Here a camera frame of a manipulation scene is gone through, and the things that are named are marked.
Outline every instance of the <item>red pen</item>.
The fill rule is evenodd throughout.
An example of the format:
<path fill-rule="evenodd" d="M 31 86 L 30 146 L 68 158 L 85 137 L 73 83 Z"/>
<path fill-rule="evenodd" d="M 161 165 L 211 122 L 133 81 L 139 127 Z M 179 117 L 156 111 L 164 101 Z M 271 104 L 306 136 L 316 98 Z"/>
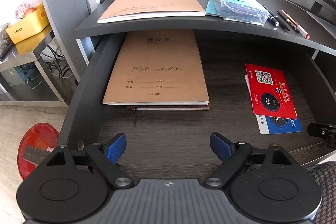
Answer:
<path fill-rule="evenodd" d="M 305 31 L 304 28 L 302 28 L 291 16 L 289 16 L 287 13 L 285 13 L 283 10 L 280 10 L 286 17 L 288 17 L 288 19 L 293 22 L 293 24 L 298 27 L 298 29 L 300 30 L 300 33 L 303 37 L 310 39 L 310 35 Z"/>

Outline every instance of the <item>red trash bag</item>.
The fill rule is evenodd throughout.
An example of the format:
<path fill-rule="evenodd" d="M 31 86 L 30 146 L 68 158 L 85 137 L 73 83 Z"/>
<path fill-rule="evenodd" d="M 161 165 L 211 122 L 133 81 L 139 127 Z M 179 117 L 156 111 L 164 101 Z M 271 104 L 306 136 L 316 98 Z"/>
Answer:
<path fill-rule="evenodd" d="M 35 164 L 23 159 L 27 145 L 42 149 L 50 150 L 57 147 L 59 132 L 49 123 L 37 123 L 29 128 L 23 136 L 17 151 L 17 167 L 19 174 L 24 180 L 35 169 Z"/>

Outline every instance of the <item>red card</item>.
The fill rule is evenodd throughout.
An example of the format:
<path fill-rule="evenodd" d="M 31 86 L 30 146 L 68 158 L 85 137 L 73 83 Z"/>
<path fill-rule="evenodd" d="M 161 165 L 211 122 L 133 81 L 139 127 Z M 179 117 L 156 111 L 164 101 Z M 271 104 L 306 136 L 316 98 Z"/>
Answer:
<path fill-rule="evenodd" d="M 246 64 L 254 115 L 297 119 L 282 71 Z"/>

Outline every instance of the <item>tiled floor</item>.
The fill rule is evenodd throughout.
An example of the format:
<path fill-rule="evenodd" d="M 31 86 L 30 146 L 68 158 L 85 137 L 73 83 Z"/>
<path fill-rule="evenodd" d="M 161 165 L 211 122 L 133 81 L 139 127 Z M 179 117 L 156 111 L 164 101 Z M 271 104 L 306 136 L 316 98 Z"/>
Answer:
<path fill-rule="evenodd" d="M 16 190 L 22 179 L 17 170 L 17 149 L 23 135 L 39 122 L 60 131 L 66 108 L 0 106 L 0 223 L 24 222 L 16 204 Z"/>

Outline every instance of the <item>plastic-wrapped package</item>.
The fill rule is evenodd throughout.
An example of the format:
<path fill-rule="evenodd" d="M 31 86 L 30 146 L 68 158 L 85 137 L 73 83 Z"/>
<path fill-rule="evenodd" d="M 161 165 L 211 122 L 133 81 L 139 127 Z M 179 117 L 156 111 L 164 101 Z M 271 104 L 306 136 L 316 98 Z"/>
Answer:
<path fill-rule="evenodd" d="M 8 24 L 0 26 L 0 58 L 2 58 L 13 45 L 12 40 L 6 32 L 7 27 Z"/>
<path fill-rule="evenodd" d="M 264 25 L 269 12 L 256 0 L 213 0 L 218 14 L 226 20 Z"/>

